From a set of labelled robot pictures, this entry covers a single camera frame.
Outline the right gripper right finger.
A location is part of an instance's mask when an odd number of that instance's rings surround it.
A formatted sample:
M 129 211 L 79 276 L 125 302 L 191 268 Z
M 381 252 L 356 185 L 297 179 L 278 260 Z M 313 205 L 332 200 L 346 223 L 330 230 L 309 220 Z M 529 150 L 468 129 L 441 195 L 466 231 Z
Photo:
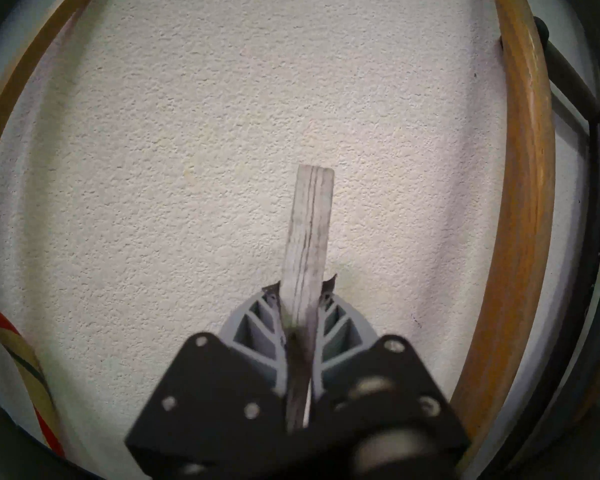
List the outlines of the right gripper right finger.
M 322 283 L 312 376 L 310 424 L 338 432 L 386 426 L 422 431 L 439 449 L 470 439 L 413 346 L 378 336 L 355 308 Z

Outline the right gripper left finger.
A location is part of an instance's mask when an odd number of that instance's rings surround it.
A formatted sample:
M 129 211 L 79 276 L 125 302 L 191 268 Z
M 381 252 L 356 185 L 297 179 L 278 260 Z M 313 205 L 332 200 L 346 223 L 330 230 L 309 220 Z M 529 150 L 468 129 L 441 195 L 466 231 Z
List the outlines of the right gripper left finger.
M 126 436 L 142 472 L 167 479 L 224 467 L 282 435 L 285 342 L 274 287 L 239 305 L 219 335 L 191 335 Z

